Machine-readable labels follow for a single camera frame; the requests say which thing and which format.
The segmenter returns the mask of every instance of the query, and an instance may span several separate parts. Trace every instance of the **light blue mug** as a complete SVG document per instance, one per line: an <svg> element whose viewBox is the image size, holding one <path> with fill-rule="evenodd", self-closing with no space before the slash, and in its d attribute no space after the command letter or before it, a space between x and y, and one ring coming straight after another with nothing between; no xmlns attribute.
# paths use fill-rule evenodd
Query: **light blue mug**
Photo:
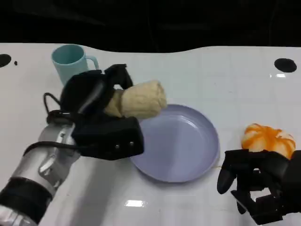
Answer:
<svg viewBox="0 0 301 226"><path fill-rule="evenodd" d="M87 59L92 60L95 68L99 69L97 59L94 56L86 56L84 49L78 45L63 45L55 49L51 59L63 85L72 76L89 70Z"/></svg>

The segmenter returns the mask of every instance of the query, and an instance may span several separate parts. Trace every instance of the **purple plate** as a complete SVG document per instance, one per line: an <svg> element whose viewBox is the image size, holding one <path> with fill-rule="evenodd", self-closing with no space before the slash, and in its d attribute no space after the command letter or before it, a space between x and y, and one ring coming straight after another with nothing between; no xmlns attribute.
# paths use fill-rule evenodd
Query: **purple plate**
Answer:
<svg viewBox="0 0 301 226"><path fill-rule="evenodd" d="M155 118L140 122L144 153L131 157L143 173L165 182L186 182L206 173L220 156L213 124L200 112L168 105Z"/></svg>

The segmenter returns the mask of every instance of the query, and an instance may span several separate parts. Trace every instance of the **plate rim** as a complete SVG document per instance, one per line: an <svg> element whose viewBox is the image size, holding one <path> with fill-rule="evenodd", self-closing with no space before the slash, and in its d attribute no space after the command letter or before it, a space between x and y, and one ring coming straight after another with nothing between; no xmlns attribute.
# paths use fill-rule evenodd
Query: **plate rim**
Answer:
<svg viewBox="0 0 301 226"><path fill-rule="evenodd" d="M216 134L216 137L217 137L217 154L215 155L215 158L214 160L212 161L212 163L210 164L210 166L204 170L201 174L198 174L197 176L194 176L192 178L189 178L187 180L181 180L181 181L169 181L169 180L164 180L164 179L160 179L160 178L156 178L154 177L153 175L150 175L149 173L146 173L143 169L141 169L135 162L135 156L132 156L130 157L130 160L131 162L135 165L135 167L137 167L143 174L147 175L148 177L151 177L155 180L158 180L158 181L162 181L162 182L167 182L167 183L185 183L185 182L189 182L189 181L194 181L200 177L202 177L204 174L206 174L209 170L211 170L213 168L213 166L217 163L218 159L220 158L220 155L221 155L221 146L220 146L220 138L219 138L219 135L218 135L218 132L215 128L215 126L213 125L213 123L208 119L207 116L205 116L203 113L201 113L200 111L192 108L192 107L188 107L186 105L179 105L179 104L168 104L167 105L167 108L169 106L174 106L174 107L184 107L184 108L188 108L190 110L193 110L195 112L197 112L198 114L201 114L211 125L212 125L212 128L213 128L213 131L214 133Z"/></svg>

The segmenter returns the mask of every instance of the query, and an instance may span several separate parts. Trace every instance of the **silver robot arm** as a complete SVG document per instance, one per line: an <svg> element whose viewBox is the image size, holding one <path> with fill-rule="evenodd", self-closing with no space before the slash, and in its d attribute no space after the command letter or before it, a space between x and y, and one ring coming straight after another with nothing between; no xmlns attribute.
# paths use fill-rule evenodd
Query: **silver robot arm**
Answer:
<svg viewBox="0 0 301 226"><path fill-rule="evenodd" d="M143 153L139 121L103 113L116 84L123 89L133 85L126 65L112 65L105 74L95 70L74 75L60 100L44 94L48 126L25 150L0 192L0 226L37 226L80 156L112 161ZM60 110L50 112L46 96Z"/></svg>
<svg viewBox="0 0 301 226"><path fill-rule="evenodd" d="M49 124L39 141L74 145L74 125ZM80 154L71 149L37 147L26 153L0 193L0 226L37 226L71 165Z"/></svg>

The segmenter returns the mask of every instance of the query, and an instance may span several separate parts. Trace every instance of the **black wire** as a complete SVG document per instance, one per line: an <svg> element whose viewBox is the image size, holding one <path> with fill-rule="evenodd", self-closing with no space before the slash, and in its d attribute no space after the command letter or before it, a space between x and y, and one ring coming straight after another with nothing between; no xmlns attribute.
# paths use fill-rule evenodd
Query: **black wire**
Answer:
<svg viewBox="0 0 301 226"><path fill-rule="evenodd" d="M23 156L26 155L30 150L37 148L37 147L57 147L57 148L67 148L67 149L72 149L72 150L81 150L81 149L87 149L87 148L91 148L91 146L77 146L77 145L67 145L67 144L62 144L62 143L58 143L58 142L54 142L54 141L39 141L36 142L32 145L29 145Z"/></svg>
<svg viewBox="0 0 301 226"><path fill-rule="evenodd" d="M44 101L44 106L45 106L45 109L46 109L46 112L49 115L50 111L49 111L49 108L48 108L48 104L47 104L47 97L51 97L60 107L62 106L61 105L61 102L51 93L44 93L43 95L43 101ZM57 113L63 113L62 110L56 110ZM71 120L69 117L65 117L63 115L60 115L59 116L60 118L65 118L65 119L68 119L68 120ZM58 142L54 142L54 141L39 141L39 142L36 142L32 145L29 145L23 156L26 155L30 150L34 149L34 148L37 148L37 147L57 147L57 148L67 148L67 149L72 149L72 150L82 150L82 149L87 149L87 148L91 148L91 146L77 146L77 145L68 145L68 144L62 144L62 143L58 143Z"/></svg>
<svg viewBox="0 0 301 226"><path fill-rule="evenodd" d="M62 106L61 102L53 94L51 94L51 93L44 93L44 95L43 95L43 101L44 101L44 106L45 106L47 114L49 114L50 111L49 111L49 107L48 107L48 104L47 104L46 97L51 97L60 107Z"/></svg>

